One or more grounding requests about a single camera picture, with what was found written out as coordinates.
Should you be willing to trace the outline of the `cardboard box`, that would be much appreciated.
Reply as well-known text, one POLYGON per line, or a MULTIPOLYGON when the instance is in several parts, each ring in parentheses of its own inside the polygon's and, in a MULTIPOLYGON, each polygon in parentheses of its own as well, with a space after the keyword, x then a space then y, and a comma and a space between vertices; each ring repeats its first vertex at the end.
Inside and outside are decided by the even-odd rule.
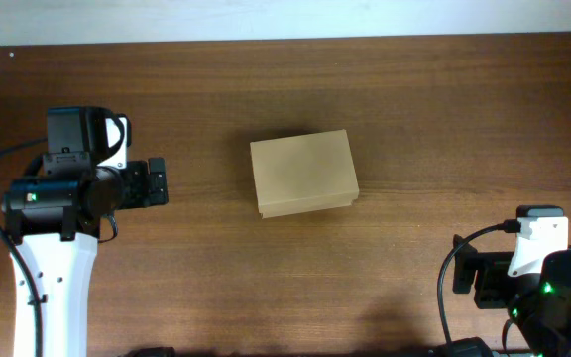
POLYGON ((252 142, 250 151, 264 219, 345 207, 359 197, 345 130, 252 142))

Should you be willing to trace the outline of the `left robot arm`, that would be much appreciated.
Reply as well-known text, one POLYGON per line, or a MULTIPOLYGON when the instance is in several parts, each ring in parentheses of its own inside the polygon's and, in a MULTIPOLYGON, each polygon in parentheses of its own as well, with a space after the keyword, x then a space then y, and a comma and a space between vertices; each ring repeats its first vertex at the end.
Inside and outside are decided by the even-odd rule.
POLYGON ((0 238, 16 283, 13 353, 83 356, 101 224, 169 201, 162 158, 131 161, 127 115, 102 107, 47 113, 47 149, 2 198, 0 238))

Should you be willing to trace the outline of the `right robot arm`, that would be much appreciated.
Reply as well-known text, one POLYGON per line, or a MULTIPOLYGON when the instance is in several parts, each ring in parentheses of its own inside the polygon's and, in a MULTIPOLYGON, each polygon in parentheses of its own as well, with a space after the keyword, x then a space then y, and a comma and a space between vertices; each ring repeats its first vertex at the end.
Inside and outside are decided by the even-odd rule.
POLYGON ((512 252, 455 256, 453 292, 474 292, 479 309, 504 309, 537 356, 571 356, 571 248, 546 256, 539 273, 508 275, 512 252))

